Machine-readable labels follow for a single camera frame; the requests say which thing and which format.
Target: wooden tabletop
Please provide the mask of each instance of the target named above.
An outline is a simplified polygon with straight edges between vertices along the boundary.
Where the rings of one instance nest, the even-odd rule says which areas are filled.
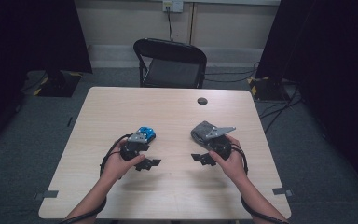
[[[198,99],[207,99],[207,105]],[[126,133],[153,128],[156,139],[144,154],[161,159],[150,171],[131,168],[112,187],[98,218],[112,219],[250,219],[240,193],[219,165],[202,166],[191,154],[204,154],[190,131],[207,120],[217,127],[235,126],[249,178],[285,216],[291,211],[266,136],[248,91],[94,87],[83,104],[44,199],[42,218],[64,218],[99,178],[103,156]]]

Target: baseboard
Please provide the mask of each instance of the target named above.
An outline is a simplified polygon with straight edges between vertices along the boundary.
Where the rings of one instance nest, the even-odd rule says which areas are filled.
[[[92,67],[138,67],[132,46],[90,45]],[[253,67],[260,61],[263,49],[200,48],[208,58],[208,67]]]

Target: cable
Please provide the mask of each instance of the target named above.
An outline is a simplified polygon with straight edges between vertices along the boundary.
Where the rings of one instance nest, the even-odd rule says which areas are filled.
[[[88,217],[95,216],[98,213],[100,213],[104,209],[105,206],[106,206],[106,197],[103,199],[103,203],[101,203],[101,205],[99,207],[97,207],[95,210],[92,210],[91,212],[88,212],[88,213],[86,213],[84,215],[80,215],[78,217],[72,217],[72,218],[66,219],[66,220],[60,222],[59,224],[76,223],[76,222],[78,222],[80,220],[83,220],[83,219],[86,219]]]
[[[275,106],[278,106],[278,105],[284,105],[284,104],[285,104],[285,103],[277,103],[276,105],[269,106],[269,107],[265,108],[265,109],[263,110],[263,112],[258,115],[258,117],[262,117],[262,116],[264,115],[264,113],[266,113],[267,110],[271,109],[272,107],[275,107]]]
[[[123,138],[128,138],[130,137],[131,134],[125,134],[123,136],[121,136],[109,149],[109,151],[106,153],[106,155],[103,157],[103,162],[101,163],[101,170],[100,170],[100,176],[103,174],[103,169],[104,166],[106,165],[107,160],[109,159],[110,156],[112,156],[115,153],[112,153],[113,149],[115,149],[116,145],[123,139]]]
[[[170,25],[170,40],[173,42],[173,34],[172,34],[172,27],[171,27],[171,8],[165,7],[165,9],[167,10],[168,24]]]
[[[292,103],[291,105],[289,105],[289,106],[287,106],[287,107],[291,107],[291,106],[293,106],[293,105],[297,105],[297,104],[300,103],[300,102],[302,102],[302,98],[300,98],[298,101],[296,101],[295,103]],[[268,117],[268,116],[270,116],[270,115],[276,114],[276,113],[280,112],[282,109],[284,109],[284,107],[281,108],[281,109],[278,109],[278,110],[269,112],[269,113],[267,113],[266,115],[261,116],[260,119],[263,119],[263,118]]]
[[[280,110],[277,110],[278,114],[273,118],[272,122],[269,123],[269,125],[267,126],[266,130],[264,131],[264,133],[267,133],[269,131],[269,128],[271,127],[271,125],[275,122],[275,120],[280,116],[280,114],[283,112],[283,110],[285,110],[286,108],[288,108],[290,106],[290,103],[292,103],[292,101],[295,99],[296,93],[298,90],[298,86],[296,86],[296,90],[293,93],[292,97],[289,99],[289,101],[287,102],[287,104],[281,108]]]
[[[242,156],[242,160],[243,160],[243,169],[245,171],[245,173],[248,175],[248,164],[247,164],[247,160],[246,160],[246,157],[245,157],[245,153],[243,152],[242,148],[240,148],[240,146],[236,145],[236,144],[233,144],[231,143],[232,146],[234,147],[231,147],[233,150],[239,152]],[[255,210],[253,210],[246,202],[245,200],[242,198],[241,196],[241,202],[242,202],[242,206],[243,208],[248,212],[250,213],[251,215],[255,216],[255,217],[259,217],[259,218],[262,218],[266,221],[269,221],[271,223],[276,223],[276,224],[288,224],[288,222],[285,222],[283,220],[280,220],[280,219],[277,219],[276,217],[270,217],[270,216],[266,216],[264,214],[261,214],[261,213],[258,213],[256,212]]]
[[[260,62],[256,62],[254,63],[254,66],[253,66],[253,69],[252,71],[247,71],[247,72],[240,72],[240,73],[237,73],[237,72],[230,72],[230,73],[205,73],[205,75],[208,75],[208,76],[212,76],[212,75],[237,75],[237,74],[248,74],[248,73],[253,73],[255,71],[257,71],[257,68],[255,68],[255,65],[258,64]]]
[[[205,78],[204,80],[205,81],[212,81],[212,82],[240,82],[240,81],[244,81],[245,79],[247,79],[247,78],[249,78],[249,77],[251,77],[253,74],[254,74],[254,72],[255,72],[256,70],[252,70],[252,71],[249,71],[249,72],[244,72],[244,73],[230,73],[231,75],[234,75],[234,74],[247,74],[247,73],[252,73],[250,76],[248,76],[248,77],[244,77],[244,78],[241,78],[241,79],[237,79],[237,80],[229,80],[229,81],[220,81],[220,80],[212,80],[212,79],[207,79],[207,78]]]
[[[43,74],[43,76],[42,76],[41,78],[39,78],[34,84],[32,84],[32,85],[29,86],[29,87],[25,87],[24,89],[21,89],[21,91],[28,91],[29,89],[31,89],[32,87],[34,87],[36,84],[40,83],[45,76],[46,76],[46,71],[45,71],[45,73]]]
[[[195,6],[195,3],[191,3],[191,21],[190,21],[190,34],[189,34],[189,39],[188,39],[188,43],[192,43],[193,41],[193,24],[195,24],[195,21],[194,21],[194,17],[195,17],[195,10],[194,10],[194,6]]]

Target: dark backdrop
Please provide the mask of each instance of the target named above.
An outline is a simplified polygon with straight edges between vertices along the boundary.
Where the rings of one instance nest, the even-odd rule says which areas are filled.
[[[0,123],[31,70],[91,73],[72,0],[0,0]]]
[[[282,0],[257,75],[300,82],[358,173],[358,1]]]

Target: finger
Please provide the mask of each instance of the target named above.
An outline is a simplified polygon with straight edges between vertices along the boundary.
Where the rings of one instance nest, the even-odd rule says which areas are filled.
[[[132,160],[128,161],[131,166],[138,164],[139,162],[143,161],[145,159],[145,155],[141,154],[135,158],[132,158]]]
[[[214,161],[216,161],[217,163],[219,163],[219,165],[221,164],[221,162],[223,162],[223,158],[220,157],[219,154],[217,154],[215,151],[209,151],[209,155],[212,157],[212,159]]]
[[[228,139],[228,141],[230,141],[231,143],[237,145],[240,147],[240,141],[238,141],[237,139],[231,137],[230,135],[226,134],[226,138]]]
[[[238,160],[242,158],[242,155],[240,154],[239,151],[232,149],[231,155],[229,157],[232,158],[233,160]]]
[[[126,140],[126,139],[121,139],[121,140],[116,144],[116,147],[113,148],[113,151],[114,151],[114,152],[120,151],[120,148],[121,148],[122,146],[124,146],[126,143],[127,143],[127,140]]]

